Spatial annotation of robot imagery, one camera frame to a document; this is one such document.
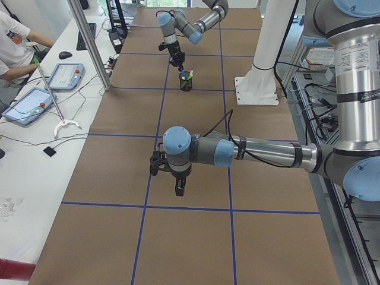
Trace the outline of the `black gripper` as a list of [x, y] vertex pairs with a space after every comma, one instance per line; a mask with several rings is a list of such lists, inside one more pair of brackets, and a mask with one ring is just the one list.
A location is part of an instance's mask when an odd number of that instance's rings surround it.
[[169, 63], [178, 68], [179, 71], [183, 71], [183, 63], [185, 61], [185, 53], [181, 51], [181, 46], [178, 41], [168, 44], [168, 51], [170, 53]]
[[175, 182], [175, 195], [184, 196], [186, 178], [191, 174], [191, 168], [187, 168], [182, 171], [171, 170], [172, 176], [176, 179]]

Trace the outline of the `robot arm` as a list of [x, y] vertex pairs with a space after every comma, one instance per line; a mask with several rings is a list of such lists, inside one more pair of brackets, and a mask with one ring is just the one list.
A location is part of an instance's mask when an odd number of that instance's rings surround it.
[[[215, 24], [227, 16], [227, 1], [203, 1], [210, 12], [193, 24], [182, 10], [161, 12], [158, 22], [175, 64], [183, 63], [176, 29], [197, 44]], [[252, 68], [236, 77], [238, 105], [277, 106], [274, 79], [278, 57], [290, 28], [297, 1], [269, 1], [262, 35]], [[363, 201], [379, 201], [379, 1], [306, 1], [303, 44], [334, 50], [338, 141], [333, 145], [271, 142], [224, 135], [213, 127], [204, 135], [191, 135], [182, 126], [163, 134], [163, 154], [153, 161], [150, 172], [169, 172], [175, 177], [175, 193], [183, 196], [192, 163], [229, 167], [235, 160], [253, 160], [280, 168], [302, 168], [329, 179], [349, 195]]]
[[223, 20], [228, 13], [229, 4], [225, 0], [204, 1], [204, 3], [210, 11], [194, 23], [188, 21], [186, 12], [182, 9], [156, 12], [163, 35], [163, 42], [159, 44], [158, 49], [169, 51], [169, 63], [177, 67], [179, 71], [184, 70], [185, 52], [181, 51], [176, 32], [181, 32], [192, 44], [196, 45], [203, 38], [203, 34]]

